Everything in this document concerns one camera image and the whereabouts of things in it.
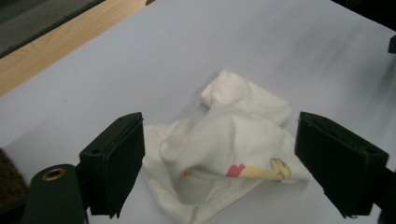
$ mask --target white table surface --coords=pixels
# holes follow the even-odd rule
[[[396,57],[390,29],[330,0],[158,0],[0,98],[0,147],[26,181],[78,153],[114,119],[146,124],[205,114],[199,93],[223,68],[342,124],[396,167]],[[376,223],[343,219],[315,182],[264,182],[206,223]],[[120,219],[173,223],[141,176]]]

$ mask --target red ink mark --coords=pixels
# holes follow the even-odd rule
[[[237,165],[232,165],[232,166],[230,167],[230,169],[228,170],[228,172],[227,172],[227,176],[234,176],[234,177],[237,177],[237,176],[239,176],[239,175],[242,173],[242,171],[243,171],[245,168],[246,168],[246,166],[245,166],[243,163],[241,163],[239,166],[237,166]]]

